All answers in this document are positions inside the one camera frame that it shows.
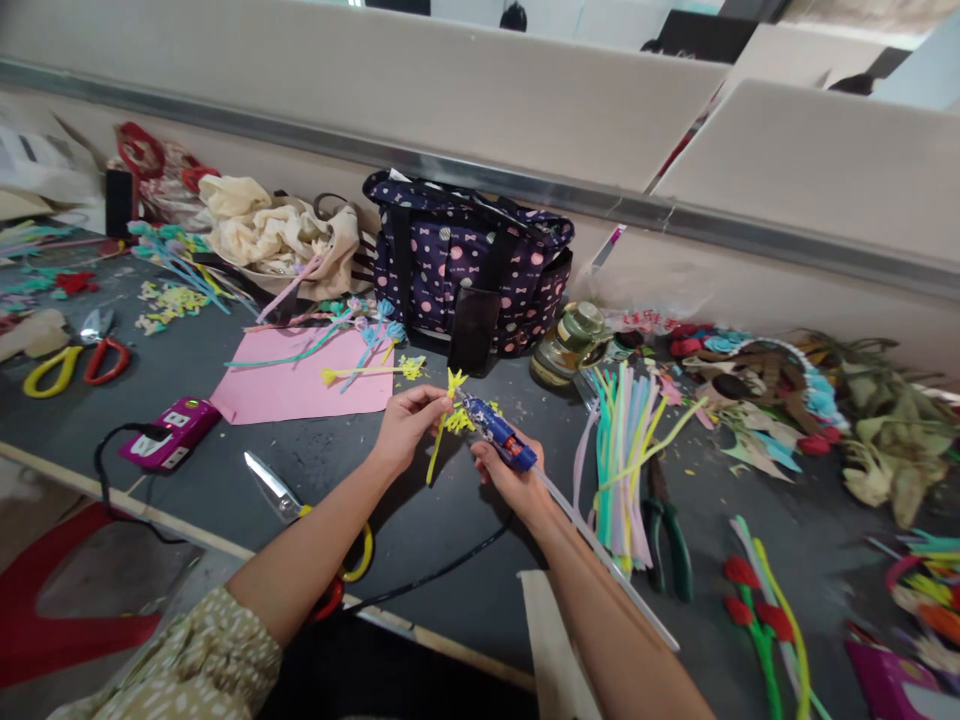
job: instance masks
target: blue glue gun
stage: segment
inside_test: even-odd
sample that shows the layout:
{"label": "blue glue gun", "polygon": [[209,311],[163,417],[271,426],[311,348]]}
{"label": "blue glue gun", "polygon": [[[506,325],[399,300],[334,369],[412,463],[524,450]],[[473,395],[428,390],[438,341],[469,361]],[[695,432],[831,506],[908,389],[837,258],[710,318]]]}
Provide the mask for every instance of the blue glue gun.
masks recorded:
{"label": "blue glue gun", "polygon": [[468,395],[462,390],[457,391],[463,409],[476,425],[483,439],[493,445],[503,462],[514,472],[527,472],[537,464],[537,455],[530,446],[517,437],[516,431],[507,424],[507,421],[497,415],[493,408],[483,400]]}

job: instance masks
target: red chair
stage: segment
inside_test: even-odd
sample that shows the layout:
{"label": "red chair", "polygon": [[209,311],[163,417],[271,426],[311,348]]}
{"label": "red chair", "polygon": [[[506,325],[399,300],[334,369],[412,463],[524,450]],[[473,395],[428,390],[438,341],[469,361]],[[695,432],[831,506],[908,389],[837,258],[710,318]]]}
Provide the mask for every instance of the red chair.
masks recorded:
{"label": "red chair", "polygon": [[129,650],[151,638],[160,615],[45,618],[37,598],[66,557],[113,522],[100,504],[60,523],[0,575],[0,688]]}

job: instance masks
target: forearm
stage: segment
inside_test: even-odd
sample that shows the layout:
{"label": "forearm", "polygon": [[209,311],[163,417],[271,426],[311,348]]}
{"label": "forearm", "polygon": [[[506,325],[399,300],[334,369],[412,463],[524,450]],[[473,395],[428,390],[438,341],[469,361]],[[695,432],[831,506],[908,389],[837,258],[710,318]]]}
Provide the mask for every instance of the forearm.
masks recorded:
{"label": "forearm", "polygon": [[281,646],[296,635],[394,479],[386,465],[368,458],[227,583]]}
{"label": "forearm", "polygon": [[605,718],[712,718],[676,656],[556,507],[531,523]]}

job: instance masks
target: floor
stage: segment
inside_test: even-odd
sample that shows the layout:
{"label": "floor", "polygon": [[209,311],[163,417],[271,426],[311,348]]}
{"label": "floor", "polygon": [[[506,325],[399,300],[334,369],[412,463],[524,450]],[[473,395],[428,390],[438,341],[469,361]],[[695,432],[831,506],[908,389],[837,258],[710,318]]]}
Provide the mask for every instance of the floor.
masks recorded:
{"label": "floor", "polygon": [[[0,461],[0,568],[42,536],[80,498],[62,486]],[[163,614],[162,630],[225,583],[241,561],[193,545],[163,545],[145,528],[112,523],[91,537],[51,578],[37,603],[48,617]],[[121,678],[137,650],[76,665],[0,690],[0,717],[46,718],[64,703]]]}

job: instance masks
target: smartphone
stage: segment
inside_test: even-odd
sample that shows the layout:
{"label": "smartphone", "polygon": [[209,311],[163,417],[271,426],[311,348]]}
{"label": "smartphone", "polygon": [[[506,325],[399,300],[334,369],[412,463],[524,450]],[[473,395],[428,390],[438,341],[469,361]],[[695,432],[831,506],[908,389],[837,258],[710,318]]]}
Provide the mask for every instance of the smartphone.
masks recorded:
{"label": "smartphone", "polygon": [[453,316],[447,367],[482,378],[490,371],[490,348],[500,318],[500,293],[460,288]]}

